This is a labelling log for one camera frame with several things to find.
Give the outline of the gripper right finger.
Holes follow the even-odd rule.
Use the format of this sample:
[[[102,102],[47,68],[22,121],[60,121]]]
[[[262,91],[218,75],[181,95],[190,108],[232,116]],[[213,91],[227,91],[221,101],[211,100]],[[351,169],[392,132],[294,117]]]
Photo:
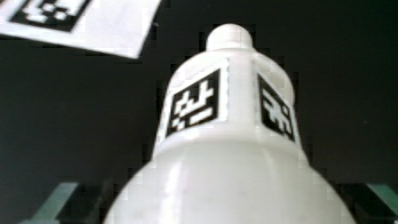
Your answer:
[[[339,194],[357,224],[398,224],[398,184],[342,184]]]

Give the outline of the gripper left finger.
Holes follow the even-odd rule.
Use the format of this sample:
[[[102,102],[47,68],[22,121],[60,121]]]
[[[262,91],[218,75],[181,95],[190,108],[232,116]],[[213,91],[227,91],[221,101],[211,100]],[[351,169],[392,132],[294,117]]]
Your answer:
[[[19,224],[102,224],[111,201],[110,184],[62,182],[37,209]]]

